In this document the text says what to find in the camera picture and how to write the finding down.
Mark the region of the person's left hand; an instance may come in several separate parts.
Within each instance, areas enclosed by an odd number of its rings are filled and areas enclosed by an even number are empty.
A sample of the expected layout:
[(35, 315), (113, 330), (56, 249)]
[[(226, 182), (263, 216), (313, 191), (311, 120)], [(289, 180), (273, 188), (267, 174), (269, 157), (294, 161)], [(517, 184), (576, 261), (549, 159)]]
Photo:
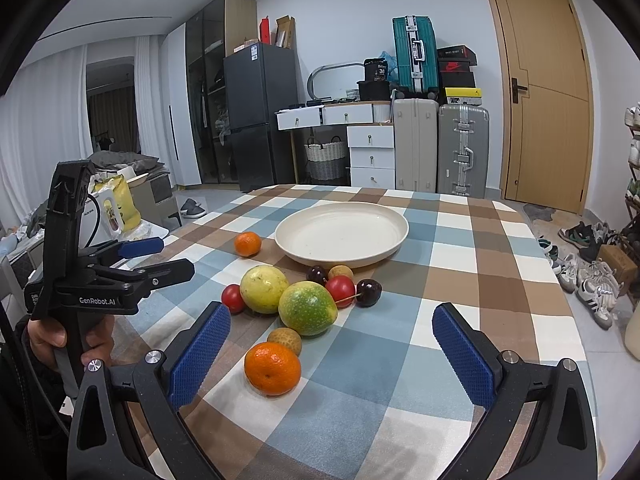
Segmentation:
[[(111, 364), (114, 325), (114, 316), (109, 314), (88, 331), (86, 335), (88, 350), (80, 358), (82, 364), (87, 365), (92, 360), (102, 360), (106, 365)], [(55, 320), (29, 321), (27, 333), (30, 348), (35, 357), (55, 370), (54, 350), (63, 349), (67, 342), (63, 326)]]

